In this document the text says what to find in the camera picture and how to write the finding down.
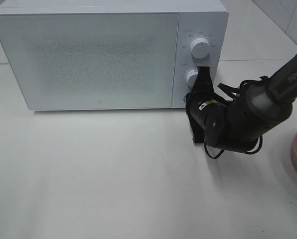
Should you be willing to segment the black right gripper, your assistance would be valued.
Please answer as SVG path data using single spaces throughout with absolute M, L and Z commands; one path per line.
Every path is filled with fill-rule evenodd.
M 185 112 L 204 129 L 205 136 L 224 136 L 229 102 L 214 92 L 210 67 L 198 66 L 192 92 L 187 94 Z

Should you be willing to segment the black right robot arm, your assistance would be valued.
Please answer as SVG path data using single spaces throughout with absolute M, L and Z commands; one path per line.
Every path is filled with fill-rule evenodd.
M 263 135 L 287 120 L 297 98 L 297 54 L 271 77 L 244 80 L 233 88 L 218 84 L 231 100 L 216 94 L 209 67 L 197 68 L 185 111 L 193 143 L 219 149 L 217 159 L 227 151 L 255 154 Z

